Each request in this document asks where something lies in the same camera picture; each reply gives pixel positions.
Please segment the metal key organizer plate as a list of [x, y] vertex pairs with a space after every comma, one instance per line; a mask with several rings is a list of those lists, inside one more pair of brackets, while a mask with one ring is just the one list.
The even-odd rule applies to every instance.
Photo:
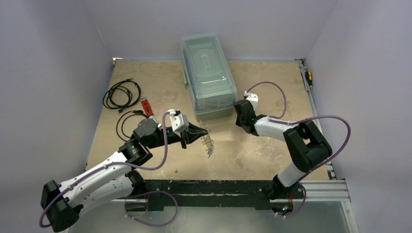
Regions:
[[199, 121], [200, 127], [207, 131], [207, 135], [202, 137], [202, 143], [206, 146], [207, 158], [209, 159], [214, 152], [214, 141], [211, 139], [211, 129], [202, 121]]

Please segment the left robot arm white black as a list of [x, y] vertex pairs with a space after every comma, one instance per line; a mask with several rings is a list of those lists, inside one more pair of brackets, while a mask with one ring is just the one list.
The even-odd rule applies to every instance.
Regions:
[[118, 198], [150, 195], [138, 171], [163, 167], [170, 144], [179, 143], [186, 149], [188, 144], [208, 135], [206, 129], [193, 125], [178, 111], [169, 110], [162, 119], [167, 117], [171, 121], [168, 127], [150, 118], [142, 120], [117, 151], [93, 168], [61, 183], [46, 183], [40, 201], [43, 212], [39, 226], [51, 227], [58, 233], [76, 223], [87, 208]]

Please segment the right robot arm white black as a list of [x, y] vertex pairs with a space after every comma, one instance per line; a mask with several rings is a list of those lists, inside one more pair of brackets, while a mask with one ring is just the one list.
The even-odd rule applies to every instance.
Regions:
[[270, 199], [288, 198], [301, 178], [332, 156], [332, 148], [312, 121], [291, 123], [256, 115], [252, 103], [246, 99], [234, 103], [236, 125], [246, 133], [264, 136], [286, 143], [291, 163], [273, 178]]

